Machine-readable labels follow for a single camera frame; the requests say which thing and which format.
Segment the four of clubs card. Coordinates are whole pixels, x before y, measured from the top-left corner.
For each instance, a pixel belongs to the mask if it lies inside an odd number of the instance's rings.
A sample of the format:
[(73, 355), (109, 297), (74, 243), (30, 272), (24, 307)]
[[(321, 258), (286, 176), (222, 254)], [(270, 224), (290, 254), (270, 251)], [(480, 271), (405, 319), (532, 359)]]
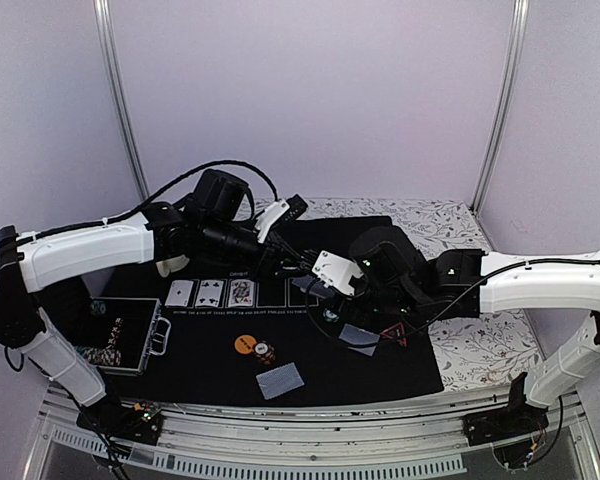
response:
[(195, 295), (195, 308), (220, 308), (222, 306), (225, 281), (222, 279), (205, 279), (199, 283)]

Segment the dealt cards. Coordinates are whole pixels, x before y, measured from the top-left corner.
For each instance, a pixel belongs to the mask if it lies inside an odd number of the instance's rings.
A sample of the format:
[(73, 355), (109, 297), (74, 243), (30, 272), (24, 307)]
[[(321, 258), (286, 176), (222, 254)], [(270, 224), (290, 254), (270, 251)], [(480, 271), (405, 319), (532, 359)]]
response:
[(350, 350), (372, 357), (380, 340), (380, 335), (351, 324), (345, 324), (338, 339), (344, 342)]
[(296, 365), (291, 362), (256, 376), (265, 400), (271, 400), (305, 385)]

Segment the blue playing card deck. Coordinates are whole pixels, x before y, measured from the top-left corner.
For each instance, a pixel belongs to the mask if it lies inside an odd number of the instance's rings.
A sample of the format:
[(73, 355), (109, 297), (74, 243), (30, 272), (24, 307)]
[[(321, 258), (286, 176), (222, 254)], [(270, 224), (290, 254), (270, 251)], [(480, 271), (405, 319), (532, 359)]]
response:
[(328, 299), (334, 296), (332, 290), (330, 290), (323, 282), (312, 276), (295, 277), (291, 280), (291, 284), (300, 289), (302, 293), (309, 292), (310, 296), (319, 299)]

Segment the orange big blind button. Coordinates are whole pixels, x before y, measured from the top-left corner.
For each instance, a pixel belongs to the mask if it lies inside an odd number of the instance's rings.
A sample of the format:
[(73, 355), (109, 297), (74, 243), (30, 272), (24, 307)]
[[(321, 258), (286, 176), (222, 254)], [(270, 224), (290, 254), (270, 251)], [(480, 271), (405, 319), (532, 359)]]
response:
[(252, 354), (255, 351), (256, 345), (257, 340), (249, 334), (240, 335), (234, 341), (234, 348), (241, 355)]

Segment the red black chip stack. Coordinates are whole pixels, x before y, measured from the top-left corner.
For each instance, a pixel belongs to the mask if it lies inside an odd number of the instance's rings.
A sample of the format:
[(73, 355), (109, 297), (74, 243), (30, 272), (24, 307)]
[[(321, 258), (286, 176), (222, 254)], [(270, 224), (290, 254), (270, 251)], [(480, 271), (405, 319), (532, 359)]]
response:
[(263, 365), (271, 365), (276, 359), (274, 347), (266, 341), (258, 342), (253, 348), (253, 353)]

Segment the green poker chip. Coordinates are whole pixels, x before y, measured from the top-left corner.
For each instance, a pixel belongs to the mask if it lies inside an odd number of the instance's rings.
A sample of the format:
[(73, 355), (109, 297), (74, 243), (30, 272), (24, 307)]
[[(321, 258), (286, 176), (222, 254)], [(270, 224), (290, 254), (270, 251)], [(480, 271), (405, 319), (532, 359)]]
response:
[(322, 316), (323, 316), (324, 321), (327, 323), (337, 323), (340, 321), (339, 314), (330, 309), (324, 309), (322, 312)]

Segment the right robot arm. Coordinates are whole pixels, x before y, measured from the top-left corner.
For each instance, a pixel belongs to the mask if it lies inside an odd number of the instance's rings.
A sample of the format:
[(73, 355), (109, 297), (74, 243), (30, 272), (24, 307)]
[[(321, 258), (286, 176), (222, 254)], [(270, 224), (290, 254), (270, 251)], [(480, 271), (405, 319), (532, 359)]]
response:
[(413, 321), (413, 333), (500, 311), (589, 311), (556, 353), (512, 382), (496, 421), (507, 436), (600, 366), (600, 250), (542, 257), (453, 249), (428, 260), (400, 228), (386, 226), (360, 235), (345, 257), (321, 251), (312, 272), (361, 312)]

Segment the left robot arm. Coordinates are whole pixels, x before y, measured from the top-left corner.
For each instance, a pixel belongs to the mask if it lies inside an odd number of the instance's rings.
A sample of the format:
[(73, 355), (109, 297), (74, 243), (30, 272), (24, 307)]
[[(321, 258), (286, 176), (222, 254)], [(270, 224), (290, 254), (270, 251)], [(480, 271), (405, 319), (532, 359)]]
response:
[(267, 269), (282, 252), (297, 254), (275, 230), (307, 209), (298, 195), (275, 198), (242, 221), (249, 185), (223, 171), (223, 162), (198, 168), (194, 190), (171, 204), (151, 196), (132, 210), (99, 221), (18, 234), (0, 230), (0, 344), (33, 360), (108, 434), (128, 426), (128, 412), (107, 391), (103, 376), (80, 357), (37, 300), (45, 288), (94, 271), (153, 263), (167, 276), (200, 253), (220, 254)]

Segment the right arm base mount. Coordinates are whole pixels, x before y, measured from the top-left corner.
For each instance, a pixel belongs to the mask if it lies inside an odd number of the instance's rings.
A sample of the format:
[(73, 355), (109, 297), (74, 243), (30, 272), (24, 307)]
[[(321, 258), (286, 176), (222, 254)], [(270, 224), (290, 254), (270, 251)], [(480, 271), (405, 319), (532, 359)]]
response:
[(549, 425), (547, 407), (528, 403), (524, 393), (525, 375), (521, 374), (509, 387), (503, 407), (469, 413), (462, 417), (462, 430), (470, 446), (494, 443), (530, 434), (521, 444), (496, 447), (496, 462), (506, 470), (519, 470), (531, 465)]

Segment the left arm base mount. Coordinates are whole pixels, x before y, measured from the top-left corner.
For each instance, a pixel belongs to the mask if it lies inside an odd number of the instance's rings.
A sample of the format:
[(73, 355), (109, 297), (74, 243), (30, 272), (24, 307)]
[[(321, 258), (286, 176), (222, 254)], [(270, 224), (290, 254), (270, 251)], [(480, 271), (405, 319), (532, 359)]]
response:
[(136, 402), (125, 406), (114, 394), (106, 394), (90, 406), (76, 403), (79, 416), (76, 424), (103, 437), (129, 440), (156, 446), (164, 417), (161, 408), (151, 402)]

